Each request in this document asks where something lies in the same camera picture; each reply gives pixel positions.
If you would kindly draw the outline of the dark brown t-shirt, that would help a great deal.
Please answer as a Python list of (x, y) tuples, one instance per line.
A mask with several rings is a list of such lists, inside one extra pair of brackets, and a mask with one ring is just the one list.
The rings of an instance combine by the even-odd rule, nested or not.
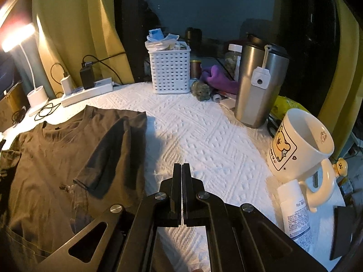
[(86, 106), (1, 152), (1, 270), (31, 271), (104, 210), (137, 211), (147, 116)]

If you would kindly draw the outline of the white textured table cover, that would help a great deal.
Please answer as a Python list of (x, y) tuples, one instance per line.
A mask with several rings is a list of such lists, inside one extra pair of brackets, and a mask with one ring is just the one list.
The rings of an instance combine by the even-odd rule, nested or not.
[[(44, 120), (60, 124), (86, 105), (102, 109), (146, 112), (145, 190), (152, 194), (172, 174), (174, 163), (189, 163), (193, 177), (206, 191), (224, 202), (253, 204), (279, 228), (283, 228), (275, 179), (267, 165), (271, 136), (266, 125), (252, 129), (213, 101), (198, 101), (192, 94), (157, 95), (150, 83), (130, 84), (114, 92), (60, 106)], [(310, 214), (311, 255), (328, 271), (339, 258), (329, 260), (333, 238), (334, 206), (344, 206), (337, 185), (327, 203)], [(174, 271), (202, 268), (210, 271), (207, 239), (202, 227), (159, 229), (159, 238)]]

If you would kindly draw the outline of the small grey plush toy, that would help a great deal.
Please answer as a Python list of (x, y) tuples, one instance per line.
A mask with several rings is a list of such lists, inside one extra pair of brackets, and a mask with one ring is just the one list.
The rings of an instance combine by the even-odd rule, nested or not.
[(210, 100), (211, 87), (202, 81), (196, 80), (191, 85), (191, 93), (198, 101)]

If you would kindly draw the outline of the white lotion bottle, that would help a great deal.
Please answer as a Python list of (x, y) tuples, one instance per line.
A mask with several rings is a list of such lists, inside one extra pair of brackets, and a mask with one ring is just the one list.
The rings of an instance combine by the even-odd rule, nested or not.
[(277, 189), (287, 236), (306, 252), (310, 252), (313, 239), (308, 208), (298, 180), (291, 180)]

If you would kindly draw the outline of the white perforated plastic basket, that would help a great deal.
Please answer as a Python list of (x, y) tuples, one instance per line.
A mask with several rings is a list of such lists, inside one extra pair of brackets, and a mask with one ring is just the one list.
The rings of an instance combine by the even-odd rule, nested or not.
[(149, 52), (155, 94), (190, 92), (190, 52), (186, 42), (179, 42), (176, 49)]

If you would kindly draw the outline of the white bear mug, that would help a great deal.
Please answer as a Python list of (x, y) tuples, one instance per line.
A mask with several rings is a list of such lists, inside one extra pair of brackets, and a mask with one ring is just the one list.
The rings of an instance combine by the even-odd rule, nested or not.
[[(312, 114), (297, 108), (289, 109), (268, 150), (267, 162), (272, 174), (281, 183), (298, 180), (303, 187), (308, 208), (316, 212), (334, 192), (336, 178), (348, 174), (348, 163), (339, 158), (330, 161), (335, 146), (324, 124)], [(305, 183), (319, 169), (322, 183), (313, 192)]]

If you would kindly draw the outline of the purple cloth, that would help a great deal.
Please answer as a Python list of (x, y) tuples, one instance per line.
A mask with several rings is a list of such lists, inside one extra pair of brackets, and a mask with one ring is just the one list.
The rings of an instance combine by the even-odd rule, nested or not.
[(236, 81), (227, 78), (225, 71), (218, 65), (213, 65), (202, 69), (200, 79), (217, 90), (236, 95), (239, 84)]

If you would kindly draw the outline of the small brown tin can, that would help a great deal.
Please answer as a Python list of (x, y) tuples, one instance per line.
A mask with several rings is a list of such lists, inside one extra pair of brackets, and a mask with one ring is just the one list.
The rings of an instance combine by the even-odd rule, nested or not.
[(201, 60), (190, 61), (190, 78), (199, 79), (202, 74)]

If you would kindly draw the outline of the black power adapter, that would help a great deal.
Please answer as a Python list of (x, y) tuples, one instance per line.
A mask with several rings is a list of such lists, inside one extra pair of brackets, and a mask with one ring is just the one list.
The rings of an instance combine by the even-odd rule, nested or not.
[(95, 87), (95, 76), (93, 73), (93, 67), (85, 66), (80, 70), (80, 77), (82, 86), (85, 90)]

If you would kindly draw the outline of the white USB charger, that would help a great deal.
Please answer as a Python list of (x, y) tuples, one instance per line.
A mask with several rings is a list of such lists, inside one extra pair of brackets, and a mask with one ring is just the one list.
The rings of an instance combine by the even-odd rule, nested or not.
[(70, 75), (63, 77), (60, 81), (65, 96), (69, 96), (74, 91), (73, 80)]

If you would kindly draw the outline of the stainless steel tumbler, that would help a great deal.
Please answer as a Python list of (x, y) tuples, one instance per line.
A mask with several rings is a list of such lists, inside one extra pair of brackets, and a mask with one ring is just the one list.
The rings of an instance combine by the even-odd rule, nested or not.
[(285, 80), (285, 48), (248, 34), (242, 45), (234, 116), (250, 128), (262, 126)]

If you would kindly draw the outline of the black phone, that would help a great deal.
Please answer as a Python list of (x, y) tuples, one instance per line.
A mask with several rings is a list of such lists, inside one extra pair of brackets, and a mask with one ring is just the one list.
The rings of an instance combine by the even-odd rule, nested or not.
[(335, 260), (348, 253), (351, 245), (355, 210), (352, 206), (334, 207), (334, 235), (330, 260)]

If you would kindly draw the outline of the white desk lamp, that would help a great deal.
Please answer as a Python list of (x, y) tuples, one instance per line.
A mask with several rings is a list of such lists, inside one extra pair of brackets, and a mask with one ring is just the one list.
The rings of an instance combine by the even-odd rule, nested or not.
[(29, 102), (28, 115), (30, 117), (35, 116), (49, 103), (49, 96), (46, 92), (46, 88), (44, 84), (36, 81), (33, 65), (24, 47), (25, 42), (34, 34), (35, 27), (32, 23), (20, 25), (16, 29), (10, 31), (1, 42), (2, 50), (5, 53), (18, 49), (23, 55), (25, 62), (24, 71), (29, 73), (31, 80), (31, 90), (27, 92), (27, 100)]

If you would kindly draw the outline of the brown cardboard box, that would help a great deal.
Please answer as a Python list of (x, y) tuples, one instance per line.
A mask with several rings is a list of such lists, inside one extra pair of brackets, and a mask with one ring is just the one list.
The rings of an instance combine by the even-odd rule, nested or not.
[(17, 82), (1, 99), (0, 129), (4, 132), (14, 125), (21, 112), (29, 109), (29, 101), (23, 90), (22, 82)]

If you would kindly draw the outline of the yellow curtain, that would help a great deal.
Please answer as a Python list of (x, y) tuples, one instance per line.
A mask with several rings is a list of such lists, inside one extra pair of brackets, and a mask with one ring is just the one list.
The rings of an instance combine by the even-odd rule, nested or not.
[(125, 48), (116, 31), (114, 0), (32, 0), (39, 56), (54, 93), (67, 71), (75, 86), (82, 85), (84, 57), (105, 59), (96, 65), (98, 79), (111, 77), (118, 84), (133, 84)]

